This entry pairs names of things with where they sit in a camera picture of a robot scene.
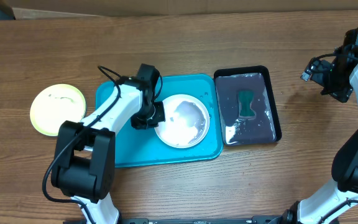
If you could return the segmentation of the white round plate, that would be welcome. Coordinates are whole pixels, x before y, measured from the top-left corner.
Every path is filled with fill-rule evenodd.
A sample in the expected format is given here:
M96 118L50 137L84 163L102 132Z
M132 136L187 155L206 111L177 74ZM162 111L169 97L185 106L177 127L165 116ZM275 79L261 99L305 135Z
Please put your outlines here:
M165 121L155 128L166 145L186 149L199 144L210 126L206 106L191 95L177 94L163 100Z

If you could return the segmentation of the green sponge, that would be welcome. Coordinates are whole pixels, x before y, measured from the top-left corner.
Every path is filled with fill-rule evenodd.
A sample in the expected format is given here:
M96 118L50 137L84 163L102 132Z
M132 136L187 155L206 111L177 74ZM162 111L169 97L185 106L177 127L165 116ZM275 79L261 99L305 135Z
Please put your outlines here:
M241 90L238 92L239 116L242 118L253 118L255 116L251 104L254 99L254 92L250 90Z

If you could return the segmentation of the yellow round plate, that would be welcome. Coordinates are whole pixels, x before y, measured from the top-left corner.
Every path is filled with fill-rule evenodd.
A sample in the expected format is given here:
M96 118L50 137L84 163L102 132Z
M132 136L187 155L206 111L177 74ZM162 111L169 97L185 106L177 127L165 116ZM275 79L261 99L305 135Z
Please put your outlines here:
M65 121L77 123L86 114L82 92L68 84L56 84L42 90L30 107L33 127L46 136L57 136Z

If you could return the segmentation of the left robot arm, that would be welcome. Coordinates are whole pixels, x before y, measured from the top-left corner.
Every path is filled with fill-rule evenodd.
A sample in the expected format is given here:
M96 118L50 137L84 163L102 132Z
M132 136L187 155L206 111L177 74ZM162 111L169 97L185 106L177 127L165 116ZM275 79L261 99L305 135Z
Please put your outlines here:
M80 122L65 121L59 129L54 159L44 180L65 198L49 201L75 203L85 223L118 223L119 211L110 196L114 180L116 136L127 121L136 129L156 127L164 119L160 75L121 77L113 82L110 96Z

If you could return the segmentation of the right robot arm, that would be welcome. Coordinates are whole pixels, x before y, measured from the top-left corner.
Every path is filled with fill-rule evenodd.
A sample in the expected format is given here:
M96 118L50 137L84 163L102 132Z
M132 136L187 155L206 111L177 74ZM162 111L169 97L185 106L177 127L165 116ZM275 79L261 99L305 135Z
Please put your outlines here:
M334 61L323 65L325 56L312 58L302 79L323 86L325 95L341 90L356 94L358 105L358 45L344 44L332 54ZM272 223L335 223L337 218L358 205L358 129L334 157L331 180L312 196L295 202Z

